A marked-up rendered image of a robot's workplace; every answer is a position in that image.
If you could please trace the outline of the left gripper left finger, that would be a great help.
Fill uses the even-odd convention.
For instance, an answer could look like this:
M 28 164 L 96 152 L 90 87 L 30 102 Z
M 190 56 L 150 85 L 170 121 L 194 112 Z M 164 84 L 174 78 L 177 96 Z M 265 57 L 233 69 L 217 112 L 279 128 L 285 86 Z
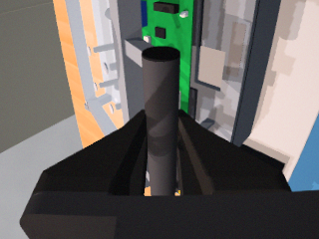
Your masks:
M 143 109 L 123 127 L 41 172 L 32 195 L 39 191 L 145 195 L 147 166 L 147 115 Z

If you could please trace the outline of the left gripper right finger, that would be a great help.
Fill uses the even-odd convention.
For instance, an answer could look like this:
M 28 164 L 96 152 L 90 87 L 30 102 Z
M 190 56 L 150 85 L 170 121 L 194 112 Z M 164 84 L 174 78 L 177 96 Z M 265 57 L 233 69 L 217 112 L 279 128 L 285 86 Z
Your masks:
M 178 109 L 176 166 L 179 195 L 291 191 L 282 170 L 200 126 L 182 109 Z

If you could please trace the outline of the green circuit board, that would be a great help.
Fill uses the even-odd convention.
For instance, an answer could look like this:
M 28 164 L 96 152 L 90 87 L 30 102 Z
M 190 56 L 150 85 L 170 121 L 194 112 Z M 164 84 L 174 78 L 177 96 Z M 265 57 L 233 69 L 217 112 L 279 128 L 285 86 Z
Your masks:
M 180 17 L 183 11 L 188 16 Z M 145 41 L 180 51 L 179 108 L 188 114 L 194 0 L 141 0 L 141 16 Z

